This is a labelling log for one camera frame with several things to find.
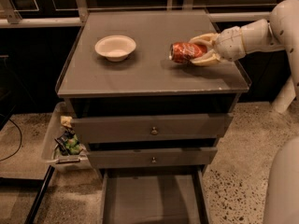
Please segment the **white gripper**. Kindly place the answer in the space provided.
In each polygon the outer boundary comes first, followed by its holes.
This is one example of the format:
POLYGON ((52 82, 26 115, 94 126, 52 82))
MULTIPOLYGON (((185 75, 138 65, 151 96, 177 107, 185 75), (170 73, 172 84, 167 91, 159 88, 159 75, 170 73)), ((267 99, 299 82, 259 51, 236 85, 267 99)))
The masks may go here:
POLYGON ((214 49, 203 56, 192 59, 191 63, 197 66, 210 66, 221 62, 221 58, 236 61, 246 55, 243 45, 242 30, 235 26, 223 30, 221 33, 208 33, 195 36, 190 43, 204 45, 214 49))

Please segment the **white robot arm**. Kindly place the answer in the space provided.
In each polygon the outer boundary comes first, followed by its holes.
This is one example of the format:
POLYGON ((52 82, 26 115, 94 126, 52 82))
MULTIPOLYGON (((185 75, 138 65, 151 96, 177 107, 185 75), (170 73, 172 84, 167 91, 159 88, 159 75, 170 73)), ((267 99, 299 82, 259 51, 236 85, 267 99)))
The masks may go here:
MULTIPOLYGON (((285 0, 269 19, 219 34, 191 39, 209 47, 209 52, 191 63, 199 66, 236 61, 253 52, 285 50, 291 69, 291 84, 299 96, 299 0, 285 0)), ((299 137, 288 141, 276 154, 269 174, 263 224, 299 224, 299 137)))

